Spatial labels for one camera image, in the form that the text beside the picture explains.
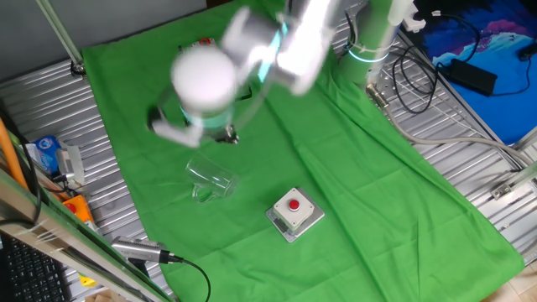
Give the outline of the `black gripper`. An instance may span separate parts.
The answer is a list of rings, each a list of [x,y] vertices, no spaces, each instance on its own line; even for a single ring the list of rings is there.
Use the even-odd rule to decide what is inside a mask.
[[[239,142],[236,129],[232,124],[226,125],[224,128],[214,132],[211,137],[217,143],[237,144]]]

